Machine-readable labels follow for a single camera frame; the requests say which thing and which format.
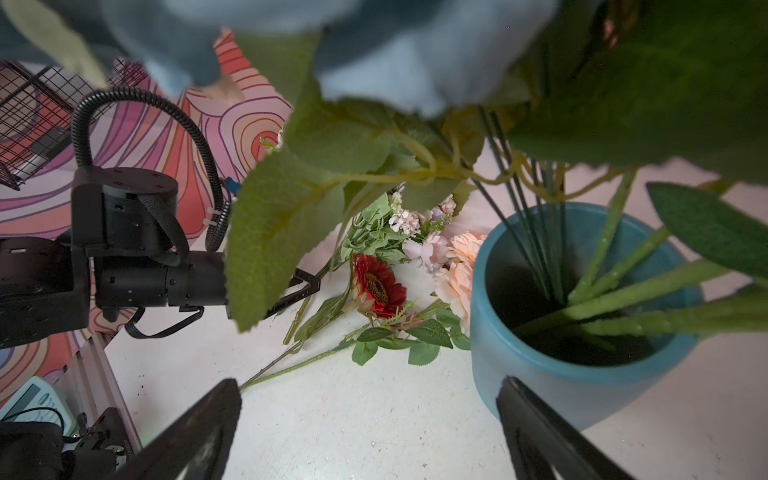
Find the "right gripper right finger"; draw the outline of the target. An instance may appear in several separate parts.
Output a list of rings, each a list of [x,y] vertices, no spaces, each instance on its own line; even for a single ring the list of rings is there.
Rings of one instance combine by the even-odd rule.
[[[502,381],[496,406],[518,479],[633,479],[521,380]]]

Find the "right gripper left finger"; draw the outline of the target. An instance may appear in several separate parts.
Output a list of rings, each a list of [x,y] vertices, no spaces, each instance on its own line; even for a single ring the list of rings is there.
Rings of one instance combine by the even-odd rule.
[[[237,381],[233,378],[222,380],[109,477],[221,479],[241,408]]]

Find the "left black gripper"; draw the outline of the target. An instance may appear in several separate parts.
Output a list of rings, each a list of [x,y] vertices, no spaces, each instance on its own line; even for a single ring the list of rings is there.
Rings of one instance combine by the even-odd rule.
[[[104,311],[223,306],[224,255],[190,248],[177,212],[177,181],[139,168],[80,167],[71,190],[73,270],[92,281]],[[314,295],[321,279],[297,268],[266,318]]]

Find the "teal ceramic vase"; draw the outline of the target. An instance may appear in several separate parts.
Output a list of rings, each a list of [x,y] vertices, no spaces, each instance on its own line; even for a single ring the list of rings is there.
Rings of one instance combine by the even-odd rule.
[[[587,203],[565,207],[569,287],[578,282],[596,249],[607,208]],[[647,239],[654,229],[625,215],[601,272],[607,272]],[[621,285],[639,282],[687,260],[667,241],[629,273]],[[470,314],[472,373],[481,399],[496,417],[496,399],[507,376],[520,379],[578,430],[623,409],[685,360],[698,345],[692,335],[608,337],[609,351],[579,337],[567,337],[540,351],[512,328],[552,313],[512,235],[499,224],[484,241],[473,273]],[[692,307],[703,303],[700,287],[689,287],[624,309],[624,313]]]

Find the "peach carnation stem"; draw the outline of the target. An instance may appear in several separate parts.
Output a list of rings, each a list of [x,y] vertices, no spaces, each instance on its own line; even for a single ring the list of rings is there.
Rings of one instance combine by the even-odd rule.
[[[473,273],[485,239],[484,235],[473,232],[465,232],[447,239],[447,263],[432,273],[428,272],[434,281],[430,293],[431,302],[418,309],[415,303],[408,299],[412,311],[422,314],[425,322],[411,330],[410,340],[399,346],[387,342],[372,345],[358,341],[355,346],[346,349],[351,351],[352,362],[363,366],[380,350],[406,350],[410,365],[426,366],[443,350],[456,348],[468,351]]]

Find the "blue hydrangea bunch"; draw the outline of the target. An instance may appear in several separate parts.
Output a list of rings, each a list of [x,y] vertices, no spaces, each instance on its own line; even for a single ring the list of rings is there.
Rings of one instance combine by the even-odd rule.
[[[767,179],[763,1],[5,1],[1,56],[99,86],[116,57],[163,92],[231,90],[225,32],[292,105],[245,180],[226,278],[232,319],[267,317],[294,267],[374,184],[427,195],[515,154],[630,167],[681,157]],[[498,115],[500,126],[491,123]]]

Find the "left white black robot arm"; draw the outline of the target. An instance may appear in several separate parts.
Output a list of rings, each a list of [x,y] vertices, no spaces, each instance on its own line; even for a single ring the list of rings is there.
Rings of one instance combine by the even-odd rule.
[[[95,165],[90,124],[102,107],[136,102],[176,121],[196,146],[213,197],[201,251],[190,248],[177,218],[177,181],[132,167]],[[128,309],[127,333],[140,338],[145,311],[175,307],[191,325],[228,293],[221,245],[229,226],[225,195],[212,151],[199,127],[178,106],[135,87],[88,94],[70,128],[77,168],[71,190],[71,226],[55,239],[5,238],[1,242],[1,345],[11,348],[80,330],[92,307],[108,321]]]

